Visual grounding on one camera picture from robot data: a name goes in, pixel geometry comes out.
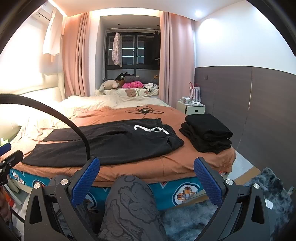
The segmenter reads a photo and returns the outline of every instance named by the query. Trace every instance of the white drawer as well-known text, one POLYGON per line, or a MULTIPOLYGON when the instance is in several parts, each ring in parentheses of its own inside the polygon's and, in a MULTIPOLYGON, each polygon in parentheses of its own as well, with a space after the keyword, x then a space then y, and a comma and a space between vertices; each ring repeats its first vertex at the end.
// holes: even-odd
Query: white drawer
POLYGON ((185 114, 194 115, 194 114, 204 114, 205 106, 187 106, 185 114))

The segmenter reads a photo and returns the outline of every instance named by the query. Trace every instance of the nightstand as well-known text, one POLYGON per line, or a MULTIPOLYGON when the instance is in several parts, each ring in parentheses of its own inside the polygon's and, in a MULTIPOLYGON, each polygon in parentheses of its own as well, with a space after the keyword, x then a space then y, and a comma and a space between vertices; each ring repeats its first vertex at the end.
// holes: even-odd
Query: nightstand
POLYGON ((205 113, 205 106, 193 106, 191 104, 184 104, 182 101, 179 101, 179 100, 177 100, 176 109, 186 115, 205 113))

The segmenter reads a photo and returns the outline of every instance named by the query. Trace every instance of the air conditioner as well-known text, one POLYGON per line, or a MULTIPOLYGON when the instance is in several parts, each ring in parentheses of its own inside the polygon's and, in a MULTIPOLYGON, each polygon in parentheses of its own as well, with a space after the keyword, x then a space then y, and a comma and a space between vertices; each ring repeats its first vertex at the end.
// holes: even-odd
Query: air conditioner
POLYGON ((49 2, 46 2, 41 6, 41 8, 38 9, 36 13, 32 15, 32 17, 48 26, 52 17, 53 9, 54 7, 49 2))

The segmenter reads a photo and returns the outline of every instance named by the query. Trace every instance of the blue textured pad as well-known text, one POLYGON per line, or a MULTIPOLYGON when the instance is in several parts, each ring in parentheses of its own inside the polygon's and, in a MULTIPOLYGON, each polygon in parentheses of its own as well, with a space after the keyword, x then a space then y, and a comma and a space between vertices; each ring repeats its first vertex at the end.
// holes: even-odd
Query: blue textured pad
POLYGON ((196 158, 193 167, 194 172, 200 183, 204 187, 205 192, 207 193, 211 203, 220 207, 222 204, 222 190, 219 185, 216 183, 212 175, 203 165, 201 160, 196 158))
POLYGON ((72 190, 71 202, 74 207, 83 202, 99 171, 100 161, 95 158, 72 190))
POLYGON ((6 143, 2 147, 0 147, 0 156, 4 155, 6 152, 9 152, 11 150, 11 144, 6 143))

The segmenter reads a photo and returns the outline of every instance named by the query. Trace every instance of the black bag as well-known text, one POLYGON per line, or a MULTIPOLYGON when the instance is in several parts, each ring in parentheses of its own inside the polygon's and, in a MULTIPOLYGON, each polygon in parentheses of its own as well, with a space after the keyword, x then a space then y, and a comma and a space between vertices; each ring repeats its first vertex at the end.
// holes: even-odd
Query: black bag
POLYGON ((119 76, 116 77, 115 80, 123 80, 125 76, 132 76, 133 74, 129 74, 128 72, 126 72, 125 74, 124 73, 121 73, 119 76))

